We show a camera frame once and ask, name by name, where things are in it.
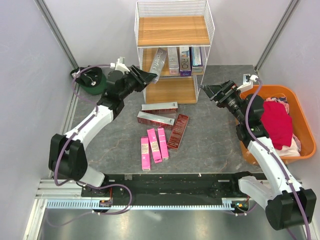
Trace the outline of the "slim silver toothpaste box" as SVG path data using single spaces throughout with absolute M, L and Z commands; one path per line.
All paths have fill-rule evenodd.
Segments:
M 167 48 L 167 57 L 168 57 L 168 67 L 169 73 L 171 75 L 178 75 L 179 74 L 179 58 L 178 52 L 176 47 L 168 47 Z

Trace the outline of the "silver Protefix toothpaste box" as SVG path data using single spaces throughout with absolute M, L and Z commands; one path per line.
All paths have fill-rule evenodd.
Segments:
M 167 50 L 159 47 L 154 55 L 154 58 L 149 70 L 150 73 L 157 75 L 157 77 L 152 81 L 152 83 L 156 84 L 158 82 L 161 76 L 163 67 L 165 65 L 166 58 L 167 58 Z

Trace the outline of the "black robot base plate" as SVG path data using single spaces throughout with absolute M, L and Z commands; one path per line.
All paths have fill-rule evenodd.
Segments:
M 177 173 L 177 174 L 110 174 L 105 177 L 101 186 L 118 184 L 108 189 L 94 189 L 86 186 L 82 191 L 83 197 L 110 195 L 119 198 L 124 186 L 131 190 L 132 195 L 160 195 L 160 194 L 187 194 L 213 198 L 245 198 L 240 191 L 238 180 L 241 177 L 253 176 L 264 181 L 267 178 L 263 173 L 248 171 L 236 173 Z

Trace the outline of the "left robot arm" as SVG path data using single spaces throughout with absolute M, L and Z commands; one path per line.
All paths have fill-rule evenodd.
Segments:
M 106 196 L 110 191 L 108 176 L 89 166 L 86 148 L 120 114 L 128 95 L 142 92 L 157 78 L 157 74 L 143 71 L 135 65 L 127 67 L 123 63 L 111 63 L 109 68 L 112 70 L 102 78 L 105 87 L 94 109 L 74 129 L 51 138 L 48 160 L 48 168 L 53 171 L 57 186 L 61 185 L 58 176 L 63 176 L 89 186 L 99 197 Z

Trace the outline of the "silver red box front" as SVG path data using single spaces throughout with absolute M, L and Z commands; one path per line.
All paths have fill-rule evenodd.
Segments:
M 140 124 L 154 126 L 154 127 L 163 127 L 165 129 L 172 129 L 175 124 L 174 118 L 155 115 L 155 114 L 151 114 L 143 111 L 140 111 L 138 113 L 137 121 Z

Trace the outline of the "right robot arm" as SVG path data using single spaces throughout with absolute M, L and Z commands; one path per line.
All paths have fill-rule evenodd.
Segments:
M 265 186 L 250 173 L 239 173 L 229 184 L 235 197 L 250 196 L 264 211 L 274 230 L 305 225 L 309 231 L 317 197 L 312 189 L 304 189 L 292 176 L 276 152 L 267 130 L 261 122 L 264 99 L 257 90 L 241 98 L 242 88 L 232 80 L 218 85 L 201 85 L 208 98 L 219 108 L 226 108 L 238 121 L 236 134 L 261 167 L 269 185 Z

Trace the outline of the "silver red box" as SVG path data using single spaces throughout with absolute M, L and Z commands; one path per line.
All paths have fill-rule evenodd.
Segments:
M 178 112 L 177 102 L 142 104 L 141 111 L 149 114 L 174 114 Z
M 137 121 L 140 124 L 154 126 L 154 127 L 163 127 L 165 129 L 172 129 L 175 124 L 174 118 L 155 115 L 155 114 L 151 114 L 143 111 L 140 111 L 138 113 Z

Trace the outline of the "dark red toothpaste box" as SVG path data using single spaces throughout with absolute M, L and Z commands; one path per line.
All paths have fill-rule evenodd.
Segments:
M 187 115 L 184 115 L 184 114 L 178 115 L 167 143 L 167 147 L 169 149 L 177 150 L 179 148 L 180 143 L 182 141 L 182 137 L 186 130 L 188 121 L 189 121 L 189 117 Z

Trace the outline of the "purple RiO toothpaste box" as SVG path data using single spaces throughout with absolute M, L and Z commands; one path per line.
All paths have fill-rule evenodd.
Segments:
M 190 47 L 179 47 L 179 71 L 182 77 L 189 77 L 192 75 Z

